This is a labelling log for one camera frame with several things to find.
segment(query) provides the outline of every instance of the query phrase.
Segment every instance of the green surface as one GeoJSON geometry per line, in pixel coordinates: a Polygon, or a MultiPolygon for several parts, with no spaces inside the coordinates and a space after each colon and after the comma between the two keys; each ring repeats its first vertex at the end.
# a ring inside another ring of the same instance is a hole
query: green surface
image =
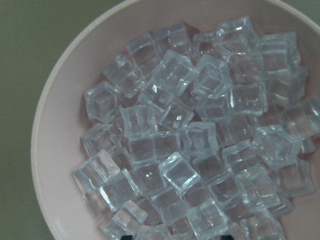
{"type": "MultiPolygon", "coordinates": [[[[120,2],[0,0],[0,240],[53,240],[37,203],[30,167],[37,102],[70,42],[120,2]]],[[[319,0],[285,2],[320,23],[319,0]]]]}

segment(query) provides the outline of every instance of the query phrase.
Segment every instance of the pink bowl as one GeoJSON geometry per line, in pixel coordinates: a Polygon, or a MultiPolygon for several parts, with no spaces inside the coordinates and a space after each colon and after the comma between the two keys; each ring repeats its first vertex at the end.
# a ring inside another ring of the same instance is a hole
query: pink bowl
{"type": "MultiPolygon", "coordinates": [[[[310,73],[306,97],[320,95],[320,27],[279,0],[127,0],[98,17],[70,44],[43,89],[31,141],[37,199],[55,239],[106,239],[71,175],[86,159],[80,136],[90,125],[83,92],[103,79],[103,69],[126,43],[148,31],[180,21],[209,31],[243,16],[252,18],[260,34],[297,33],[310,73]]],[[[320,150],[307,158],[316,189],[319,157],[320,150]]],[[[320,191],[297,197],[293,204],[295,210],[281,219],[287,239],[319,239],[320,191]]]]}

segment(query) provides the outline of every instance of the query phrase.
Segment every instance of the tabletop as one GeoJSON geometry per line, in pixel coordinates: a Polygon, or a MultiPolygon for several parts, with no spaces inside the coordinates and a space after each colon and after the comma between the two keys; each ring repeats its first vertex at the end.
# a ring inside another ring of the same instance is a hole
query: tabletop
{"type": "MultiPolygon", "coordinates": [[[[0,0],[0,239],[53,240],[31,174],[32,124],[71,41],[121,0],[0,0]]],[[[320,0],[284,0],[320,24],[320,0]]]]}

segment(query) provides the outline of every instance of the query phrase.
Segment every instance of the pile of ice cubes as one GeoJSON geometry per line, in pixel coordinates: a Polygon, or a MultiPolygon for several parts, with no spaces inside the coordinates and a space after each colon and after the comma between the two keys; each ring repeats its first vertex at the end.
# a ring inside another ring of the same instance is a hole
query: pile of ice cubes
{"type": "Polygon", "coordinates": [[[84,93],[97,120],[74,179],[109,239],[284,240],[290,198],[315,192],[305,154],[320,98],[294,32],[247,17],[197,32],[178,23],[129,42],[84,93]]]}

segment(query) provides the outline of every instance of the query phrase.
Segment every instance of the bowl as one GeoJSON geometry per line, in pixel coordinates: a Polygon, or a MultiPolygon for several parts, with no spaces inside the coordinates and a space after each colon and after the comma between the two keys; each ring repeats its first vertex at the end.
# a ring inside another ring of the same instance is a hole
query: bowl
{"type": "MultiPolygon", "coordinates": [[[[45,84],[31,140],[34,187],[56,240],[106,239],[71,174],[87,158],[80,142],[90,128],[83,92],[104,79],[103,69],[126,43],[148,31],[184,21],[204,32],[244,16],[251,17],[261,35],[296,32],[302,64],[309,68],[306,98],[320,96],[320,27],[279,0],[127,0],[98,17],[70,44],[45,84]]],[[[316,189],[319,157],[320,150],[307,157],[316,189]]],[[[320,191],[294,198],[293,205],[295,210],[281,219],[287,239],[318,239],[320,191]]]]}

